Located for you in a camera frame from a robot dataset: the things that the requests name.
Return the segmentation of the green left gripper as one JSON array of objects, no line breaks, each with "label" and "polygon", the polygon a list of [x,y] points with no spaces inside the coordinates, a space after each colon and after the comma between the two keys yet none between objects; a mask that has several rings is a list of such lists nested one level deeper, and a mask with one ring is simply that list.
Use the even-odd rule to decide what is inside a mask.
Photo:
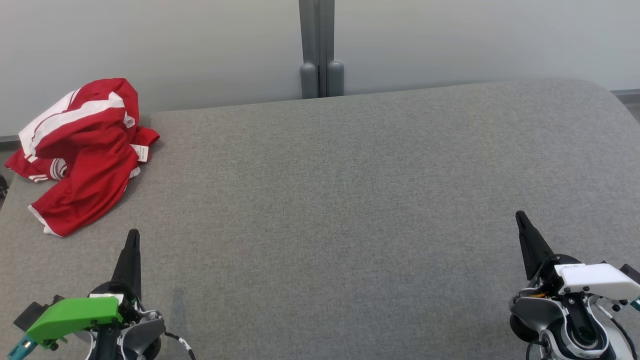
[{"label": "green left gripper", "polygon": [[150,349],[151,313],[142,305],[140,232],[128,231],[112,281],[86,297],[54,297],[25,310],[25,348],[58,349],[70,335],[90,349]]}]

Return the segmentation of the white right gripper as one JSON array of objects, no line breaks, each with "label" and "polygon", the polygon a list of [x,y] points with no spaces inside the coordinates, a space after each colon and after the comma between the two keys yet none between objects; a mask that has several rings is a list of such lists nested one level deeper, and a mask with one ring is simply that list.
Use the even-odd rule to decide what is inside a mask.
[{"label": "white right gripper", "polygon": [[[526,280],[531,281],[554,252],[523,210],[515,212],[515,220]],[[556,264],[553,275],[559,278],[560,296],[580,292],[601,297],[640,296],[639,283],[608,263]]]}]

